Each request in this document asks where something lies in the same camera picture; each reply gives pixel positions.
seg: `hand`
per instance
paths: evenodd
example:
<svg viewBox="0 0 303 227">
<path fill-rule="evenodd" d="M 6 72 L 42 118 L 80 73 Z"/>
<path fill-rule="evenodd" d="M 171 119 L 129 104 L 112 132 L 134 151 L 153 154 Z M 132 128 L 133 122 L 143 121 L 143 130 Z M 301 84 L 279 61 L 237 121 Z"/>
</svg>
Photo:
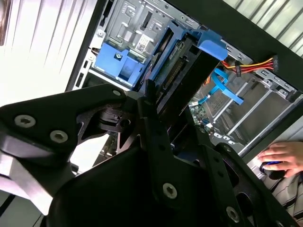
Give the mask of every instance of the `hand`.
<svg viewBox="0 0 303 227">
<path fill-rule="evenodd" d="M 285 170 L 285 177 L 303 171 L 303 142 L 275 143 L 258 155 L 261 162 L 280 161 L 282 163 L 265 165 L 267 170 Z"/>
</svg>

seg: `wire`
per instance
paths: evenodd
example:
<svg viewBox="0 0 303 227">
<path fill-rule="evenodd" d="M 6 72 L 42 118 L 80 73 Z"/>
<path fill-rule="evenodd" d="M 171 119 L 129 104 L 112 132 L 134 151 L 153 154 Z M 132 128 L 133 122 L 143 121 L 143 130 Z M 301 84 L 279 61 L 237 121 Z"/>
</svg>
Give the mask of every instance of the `wire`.
<svg viewBox="0 0 303 227">
<path fill-rule="evenodd" d="M 234 73 L 237 73 L 236 67 L 237 66 L 230 66 L 227 62 L 225 61 L 221 61 L 222 65 L 228 69 L 233 71 Z M 249 72 L 253 72 L 259 69 L 268 69 L 268 70 L 273 70 L 274 69 L 274 63 L 273 63 L 273 58 L 270 58 L 264 62 L 261 63 L 255 63 L 255 64 L 251 64 L 251 65 L 240 65 L 238 66 L 240 68 L 240 72 L 241 73 L 249 73 Z M 209 84 L 211 81 L 211 77 L 209 76 L 205 82 L 204 85 Z"/>
<path fill-rule="evenodd" d="M 272 61 L 272 60 L 273 60 L 273 58 L 270 58 L 270 59 L 268 59 L 267 61 L 264 61 L 264 62 L 261 62 L 261 63 L 256 63 L 256 64 L 252 64 L 252 65 L 240 65 L 240 67 L 259 66 L 259 65 L 266 64 L 266 63 L 268 63 L 268 62 L 270 62 L 270 61 Z M 228 68 L 228 69 L 234 69 L 234 68 L 236 68 L 236 66 L 229 66 L 229 64 L 226 63 L 225 61 L 222 61 L 222 63 L 223 63 L 223 65 L 224 65 L 226 68 Z"/>
</svg>

